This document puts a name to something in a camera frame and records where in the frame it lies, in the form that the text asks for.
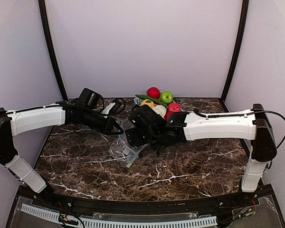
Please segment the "clear zip bag blue zipper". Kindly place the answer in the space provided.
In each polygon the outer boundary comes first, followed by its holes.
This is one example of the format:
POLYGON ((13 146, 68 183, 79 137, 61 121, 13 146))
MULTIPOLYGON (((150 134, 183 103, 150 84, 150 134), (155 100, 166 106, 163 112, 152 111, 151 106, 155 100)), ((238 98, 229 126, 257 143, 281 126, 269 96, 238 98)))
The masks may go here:
POLYGON ((124 133, 118 135, 117 139, 111 143, 109 152, 114 159, 123 162, 127 168, 130 168, 132 164, 139 159, 140 152, 146 148, 148 144, 131 147, 127 142, 125 130, 133 128, 134 125, 129 120, 125 120, 121 123, 121 127, 124 133))

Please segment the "red toy apple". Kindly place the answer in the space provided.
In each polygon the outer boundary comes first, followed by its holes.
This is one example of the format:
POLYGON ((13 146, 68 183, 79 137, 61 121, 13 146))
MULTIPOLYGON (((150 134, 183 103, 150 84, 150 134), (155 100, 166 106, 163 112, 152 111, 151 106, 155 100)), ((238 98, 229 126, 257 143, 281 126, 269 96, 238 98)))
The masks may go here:
POLYGON ((177 103, 170 103, 168 105, 168 111, 167 111, 167 113, 165 115, 165 119, 168 120, 172 113, 178 113, 178 112, 181 112, 180 105, 177 104, 177 103))

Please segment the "green toy apple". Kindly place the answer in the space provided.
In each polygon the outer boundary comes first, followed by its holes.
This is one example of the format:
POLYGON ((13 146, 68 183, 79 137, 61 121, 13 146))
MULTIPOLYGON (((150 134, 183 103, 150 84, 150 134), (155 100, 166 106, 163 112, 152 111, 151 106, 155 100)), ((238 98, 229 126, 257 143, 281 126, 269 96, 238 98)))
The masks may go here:
POLYGON ((160 95, 160 100, 166 104, 170 104, 173 102, 173 94, 169 91, 164 91, 160 95))

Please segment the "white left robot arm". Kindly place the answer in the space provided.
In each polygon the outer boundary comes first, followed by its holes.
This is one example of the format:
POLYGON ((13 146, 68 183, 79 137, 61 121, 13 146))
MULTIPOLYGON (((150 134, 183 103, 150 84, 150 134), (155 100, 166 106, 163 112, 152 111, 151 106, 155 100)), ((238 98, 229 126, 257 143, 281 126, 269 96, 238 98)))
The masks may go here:
POLYGON ((105 135, 124 132, 110 115, 67 101, 24 110, 6 111, 0 108, 0 164, 35 193, 50 191, 47 181, 19 155, 13 138, 36 129, 65 124, 83 124, 105 135))

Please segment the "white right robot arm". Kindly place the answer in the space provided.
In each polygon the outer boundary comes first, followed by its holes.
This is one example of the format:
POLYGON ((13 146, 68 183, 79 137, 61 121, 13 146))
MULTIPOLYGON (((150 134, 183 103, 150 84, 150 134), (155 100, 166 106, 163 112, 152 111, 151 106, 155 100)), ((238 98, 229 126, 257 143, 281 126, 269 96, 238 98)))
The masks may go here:
POLYGON ((236 138, 251 141, 241 190, 252 193, 257 189, 266 165, 277 155, 272 126, 261 104, 252 109, 233 113, 204 114, 176 112, 163 119, 149 106, 135 109, 129 121, 133 128, 125 131, 128 143, 134 146, 156 144, 169 146, 199 139, 236 138))

